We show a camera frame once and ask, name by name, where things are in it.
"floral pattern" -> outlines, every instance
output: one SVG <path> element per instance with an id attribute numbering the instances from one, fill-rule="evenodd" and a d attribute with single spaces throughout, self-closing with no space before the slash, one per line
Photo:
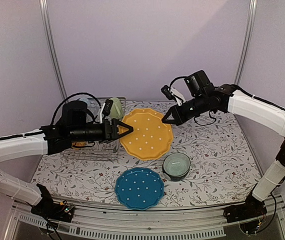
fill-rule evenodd
<path id="1" fill-rule="evenodd" d="M 152 108 L 165 113 L 171 102 L 127 101 L 126 113 L 135 108 Z M 33 182 L 51 194 L 82 201 L 120 204 L 114 192 L 117 178 L 135 167 L 150 168 L 164 182 L 164 197 L 157 207 L 210 206 L 243 201 L 260 179 L 256 163 L 243 133 L 230 113 L 213 114 L 217 121 L 200 126 L 193 120 L 172 126 L 174 140 L 170 151 L 158 160 L 141 161 L 119 146 L 118 158 L 104 161 L 79 159 L 70 152 L 44 156 Z M 199 124 L 212 121 L 205 113 Z M 179 182 L 167 181 L 162 174 L 163 160 L 172 153 L 184 153 L 191 160 L 188 175 Z"/>

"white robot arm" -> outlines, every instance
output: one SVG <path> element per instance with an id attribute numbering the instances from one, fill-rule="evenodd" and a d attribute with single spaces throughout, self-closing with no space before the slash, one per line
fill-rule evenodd
<path id="1" fill-rule="evenodd" d="M 193 99 L 172 106 L 162 119 L 165 124 L 181 125 L 208 111 L 222 111 L 243 116 L 260 123 L 285 138 L 285 108 L 251 95 L 234 84 L 214 87 L 203 70 L 184 78 Z M 175 100 L 170 87 L 165 85 L 161 92 Z M 258 217 L 267 212 L 264 200 L 285 179 L 285 139 L 276 160 L 247 196 L 245 203 L 225 209 L 228 222 Z"/>
<path id="2" fill-rule="evenodd" d="M 107 100 L 102 105 L 100 116 L 109 115 L 112 102 Z M 87 114 L 92 116 L 86 122 Z M 96 118 L 88 113 L 88 106 L 83 101 L 71 101 L 62 108 L 61 118 L 56 124 L 42 126 L 30 132 L 0 137 L 0 163 L 33 155 L 51 155 L 72 147 L 75 142 L 110 142 L 133 131 L 133 128 L 117 119 L 111 123 L 107 119 Z M 118 126 L 127 129 L 119 134 Z M 46 187 L 31 184 L 13 177 L 0 169 L 0 193 L 27 202 L 32 206 L 31 212 L 45 219 L 70 222 L 73 211 L 67 204 L 54 203 Z"/>

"plate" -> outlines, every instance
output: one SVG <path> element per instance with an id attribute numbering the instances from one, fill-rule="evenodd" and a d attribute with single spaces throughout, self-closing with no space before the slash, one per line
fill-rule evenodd
<path id="1" fill-rule="evenodd" d="M 164 183 L 158 173 L 145 167 L 126 170 L 116 181 L 115 193 L 121 204 L 133 210 L 146 210 L 164 196 Z"/>
<path id="2" fill-rule="evenodd" d="M 136 108 L 124 116 L 123 122 L 133 132 L 120 139 L 127 153 L 143 161 L 156 160 L 167 153 L 173 142 L 172 126 L 162 122 L 163 114 L 151 108 Z M 119 127 L 119 132 L 126 131 Z"/>

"leaf pattern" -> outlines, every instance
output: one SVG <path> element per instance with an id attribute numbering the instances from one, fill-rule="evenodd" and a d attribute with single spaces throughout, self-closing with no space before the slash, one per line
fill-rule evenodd
<path id="1" fill-rule="evenodd" d="M 134 108 L 152 108 L 166 113 L 172 102 L 127 101 L 126 113 Z M 150 168 L 160 174 L 165 194 L 157 207 L 199 207 L 243 201 L 260 179 L 247 142 L 229 113 L 217 112 L 211 125 L 196 125 L 193 120 L 172 126 L 174 140 L 169 153 L 158 160 L 141 161 L 119 146 L 118 157 L 106 154 L 104 160 L 78 157 L 69 151 L 43 156 L 33 176 L 34 183 L 62 197 L 120 204 L 114 192 L 117 178 L 135 167 Z M 197 118 L 210 123 L 207 114 Z M 188 175 L 179 182 L 167 181 L 162 174 L 163 160 L 181 152 L 191 160 Z"/>

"yellow plate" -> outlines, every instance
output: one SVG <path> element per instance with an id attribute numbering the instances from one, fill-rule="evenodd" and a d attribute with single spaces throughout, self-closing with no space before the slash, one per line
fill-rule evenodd
<path id="1" fill-rule="evenodd" d="M 133 132 L 120 139 L 127 153 L 143 161 L 156 160 L 167 153 L 173 142 L 172 126 L 163 124 L 163 114 L 151 108 L 134 109 L 123 118 Z M 119 127 L 119 132 L 126 129 Z"/>

